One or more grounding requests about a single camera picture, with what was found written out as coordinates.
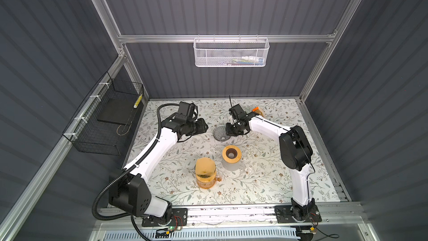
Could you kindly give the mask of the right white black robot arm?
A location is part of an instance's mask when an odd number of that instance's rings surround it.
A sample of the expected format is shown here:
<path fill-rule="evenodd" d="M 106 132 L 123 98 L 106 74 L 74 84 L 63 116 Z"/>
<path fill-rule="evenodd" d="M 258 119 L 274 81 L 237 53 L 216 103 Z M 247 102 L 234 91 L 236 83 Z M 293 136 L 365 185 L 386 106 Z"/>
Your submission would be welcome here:
<path fill-rule="evenodd" d="M 281 126 L 256 112 L 246 113 L 240 105 L 230 108 L 229 113 L 234 123 L 226 123 L 228 136 L 243 136 L 255 131 L 279 144 L 281 160 L 290 170 L 292 178 L 292 218 L 296 222 L 321 222 L 309 182 L 309 175 L 315 173 L 312 165 L 313 150 L 302 127 Z"/>

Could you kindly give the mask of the grey glass dripper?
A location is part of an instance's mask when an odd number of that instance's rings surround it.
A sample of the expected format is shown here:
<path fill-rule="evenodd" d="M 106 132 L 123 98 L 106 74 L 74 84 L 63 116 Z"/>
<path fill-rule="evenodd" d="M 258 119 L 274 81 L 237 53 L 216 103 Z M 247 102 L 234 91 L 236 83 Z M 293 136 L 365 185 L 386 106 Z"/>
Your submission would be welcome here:
<path fill-rule="evenodd" d="M 213 137 L 216 141 L 225 142 L 230 139 L 226 132 L 226 126 L 218 126 L 213 130 Z"/>

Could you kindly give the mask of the clear frosted glass dripper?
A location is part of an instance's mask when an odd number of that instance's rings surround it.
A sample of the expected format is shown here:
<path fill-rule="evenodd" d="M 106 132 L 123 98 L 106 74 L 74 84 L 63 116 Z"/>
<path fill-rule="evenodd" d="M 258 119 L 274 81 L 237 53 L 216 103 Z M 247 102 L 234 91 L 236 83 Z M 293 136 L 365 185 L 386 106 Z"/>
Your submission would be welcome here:
<path fill-rule="evenodd" d="M 223 167 L 230 172 L 237 171 L 241 167 L 241 161 L 230 163 L 226 160 L 222 160 Z"/>

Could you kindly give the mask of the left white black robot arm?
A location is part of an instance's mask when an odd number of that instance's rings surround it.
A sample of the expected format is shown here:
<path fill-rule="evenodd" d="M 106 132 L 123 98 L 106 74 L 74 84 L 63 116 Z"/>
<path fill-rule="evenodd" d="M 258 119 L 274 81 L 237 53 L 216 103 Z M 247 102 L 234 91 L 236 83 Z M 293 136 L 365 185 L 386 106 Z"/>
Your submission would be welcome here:
<path fill-rule="evenodd" d="M 172 119 L 164 120 L 159 126 L 160 135 L 155 136 L 147 147 L 123 170 L 134 169 L 108 190 L 109 204 L 135 217 L 150 216 L 162 224 L 172 219 L 172 204 L 153 195 L 147 185 L 153 171 L 164 155 L 183 136 L 206 133 L 208 125 L 204 119 L 183 123 Z"/>

